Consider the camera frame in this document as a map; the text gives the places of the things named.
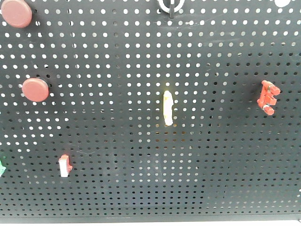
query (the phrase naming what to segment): pegboard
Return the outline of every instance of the pegboard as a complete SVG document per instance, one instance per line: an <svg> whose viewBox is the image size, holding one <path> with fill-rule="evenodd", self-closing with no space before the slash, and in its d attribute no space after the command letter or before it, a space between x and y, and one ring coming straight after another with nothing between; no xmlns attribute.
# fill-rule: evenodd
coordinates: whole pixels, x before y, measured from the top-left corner
<svg viewBox="0 0 301 226"><path fill-rule="evenodd" d="M0 16L2 223L300 218L300 1L27 3L26 28ZM44 102L22 94L35 77Z"/></svg>

